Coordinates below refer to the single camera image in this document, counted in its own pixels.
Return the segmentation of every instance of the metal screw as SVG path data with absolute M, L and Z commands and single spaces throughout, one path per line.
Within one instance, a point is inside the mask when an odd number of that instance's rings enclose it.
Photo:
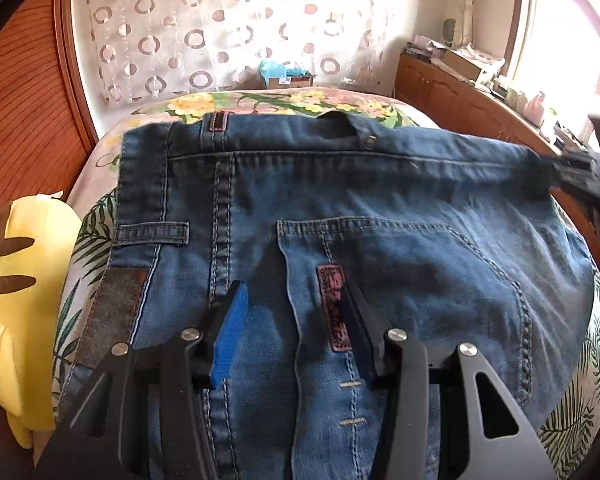
M 369 135 L 365 139 L 365 148 L 371 150 L 376 143 L 376 140 L 378 140 L 378 138 L 375 135 Z
M 195 341 L 200 338 L 200 330 L 197 328 L 186 328 L 180 332 L 180 337 L 183 338 L 184 341 Z
M 127 355 L 129 353 L 129 345 L 126 343 L 116 343 L 111 347 L 111 353 L 117 357 Z
M 471 343 L 462 343 L 459 350 L 462 355 L 467 357 L 475 357 L 478 354 L 478 349 Z
M 407 333 L 401 328 L 390 328 L 386 331 L 386 335 L 391 341 L 397 343 L 407 341 Z

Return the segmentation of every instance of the cardboard box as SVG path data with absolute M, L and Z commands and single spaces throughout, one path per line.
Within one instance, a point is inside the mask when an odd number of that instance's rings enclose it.
M 304 88 L 314 85 L 314 76 L 309 77 L 287 77 L 287 82 L 280 82 L 280 77 L 269 78 L 269 90 L 280 90 L 285 88 Z
M 485 67 L 477 61 L 467 59 L 453 50 L 445 52 L 442 62 L 470 81 L 480 82 L 485 77 L 489 80 L 493 75 L 490 73 L 490 67 Z

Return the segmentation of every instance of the yellow plush toy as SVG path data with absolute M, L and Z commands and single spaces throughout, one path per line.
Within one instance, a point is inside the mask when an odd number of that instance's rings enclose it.
M 52 353 L 80 219 L 49 195 L 0 208 L 0 405 L 22 447 L 52 431 Z

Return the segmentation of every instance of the bedsheet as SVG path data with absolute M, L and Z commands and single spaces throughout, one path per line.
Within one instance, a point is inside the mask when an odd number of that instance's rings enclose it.
M 140 108 L 117 124 L 98 143 L 69 196 L 82 219 L 59 311 L 54 347 L 54 408 L 62 395 L 80 334 L 106 268 L 116 219 L 115 189 L 124 133 L 151 122 L 199 121 L 206 113 L 228 110 L 242 114 L 318 116 L 342 110 L 375 118 L 387 127 L 437 126 L 423 113 L 389 98 L 337 89 L 199 92 Z M 562 214 L 567 225 L 575 230 Z M 538 435 L 559 478 L 582 461 L 600 428 L 600 274 L 580 360 L 564 397 Z

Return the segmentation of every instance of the blue denim jeans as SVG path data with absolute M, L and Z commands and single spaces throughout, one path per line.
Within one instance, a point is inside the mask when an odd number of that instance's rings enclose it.
M 571 378 L 593 297 L 589 251 L 550 183 L 527 148 L 337 112 L 133 130 L 102 285 L 117 299 L 96 298 L 78 367 L 121 338 L 164 342 L 243 280 L 232 374 L 205 397 L 221 478 L 366 478 L 385 398 L 360 380 L 321 281 L 340 266 L 394 326 L 477 345 L 537 428 Z

